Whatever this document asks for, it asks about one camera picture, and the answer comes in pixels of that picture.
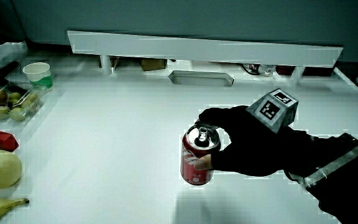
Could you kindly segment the person's right hand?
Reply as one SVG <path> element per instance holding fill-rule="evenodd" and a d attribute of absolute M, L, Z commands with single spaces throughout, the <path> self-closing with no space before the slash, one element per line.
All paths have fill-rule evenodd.
<path fill-rule="evenodd" d="M 195 161 L 196 170 L 221 170 L 263 177 L 286 169 L 299 153 L 294 122 L 298 100 L 281 89 L 250 106 L 208 108 L 197 122 L 223 129 L 230 144 Z"/>

